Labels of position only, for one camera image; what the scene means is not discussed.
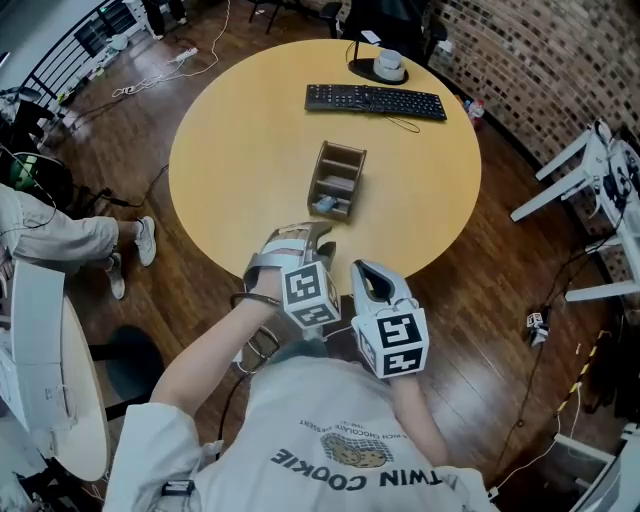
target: sneaker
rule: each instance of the sneaker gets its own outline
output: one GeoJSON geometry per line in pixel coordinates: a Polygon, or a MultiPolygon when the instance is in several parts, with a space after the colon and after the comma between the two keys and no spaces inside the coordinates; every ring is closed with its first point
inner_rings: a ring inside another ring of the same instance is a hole
{"type": "Polygon", "coordinates": [[[124,297],[124,278],[122,277],[122,256],[117,252],[111,255],[111,261],[113,265],[111,270],[107,270],[107,276],[109,277],[109,283],[111,284],[111,293],[113,296],[120,300],[124,297]]]}
{"type": "Polygon", "coordinates": [[[138,219],[138,222],[142,224],[142,231],[140,231],[135,242],[138,246],[140,263],[142,263],[142,266],[148,267],[156,257],[156,223],[149,216],[138,219]]]}

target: black keyboard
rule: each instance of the black keyboard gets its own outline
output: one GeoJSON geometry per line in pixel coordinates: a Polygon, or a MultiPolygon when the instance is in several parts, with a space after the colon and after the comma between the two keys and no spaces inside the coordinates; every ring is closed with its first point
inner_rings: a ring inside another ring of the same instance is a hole
{"type": "Polygon", "coordinates": [[[349,110],[445,121],[440,97],[426,92],[368,85],[307,85],[306,110],[349,110]]]}

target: person's arm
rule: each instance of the person's arm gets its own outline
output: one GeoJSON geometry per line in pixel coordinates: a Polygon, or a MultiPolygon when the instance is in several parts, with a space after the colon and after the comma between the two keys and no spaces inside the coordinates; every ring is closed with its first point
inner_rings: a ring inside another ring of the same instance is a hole
{"type": "Polygon", "coordinates": [[[394,413],[409,439],[434,466],[449,464],[447,444],[427,408],[418,378],[412,374],[389,381],[394,413]]]}
{"type": "MultiPolygon", "coordinates": [[[[263,269],[254,293],[282,299],[279,269],[263,269]]],[[[235,355],[277,309],[245,299],[189,345],[164,371],[150,402],[174,405],[193,416],[213,393],[235,355]]]]}

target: brick wall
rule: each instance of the brick wall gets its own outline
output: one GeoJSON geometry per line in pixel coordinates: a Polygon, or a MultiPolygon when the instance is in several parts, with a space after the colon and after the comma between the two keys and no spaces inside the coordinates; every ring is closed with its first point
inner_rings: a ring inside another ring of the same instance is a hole
{"type": "Polygon", "coordinates": [[[431,65],[542,162],[600,116],[640,132],[637,0],[436,0],[453,53],[431,65]]]}

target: sleeve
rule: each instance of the sleeve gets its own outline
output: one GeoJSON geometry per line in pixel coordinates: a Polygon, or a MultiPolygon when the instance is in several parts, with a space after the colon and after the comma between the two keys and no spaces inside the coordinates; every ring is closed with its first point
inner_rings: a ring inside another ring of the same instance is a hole
{"type": "Polygon", "coordinates": [[[441,466],[434,469],[451,490],[460,498],[466,508],[475,512],[495,512],[497,509],[489,501],[482,474],[475,469],[441,466]]]}
{"type": "Polygon", "coordinates": [[[201,452],[193,418],[177,407],[130,406],[103,510],[147,512],[167,480],[189,478],[201,452]]]}

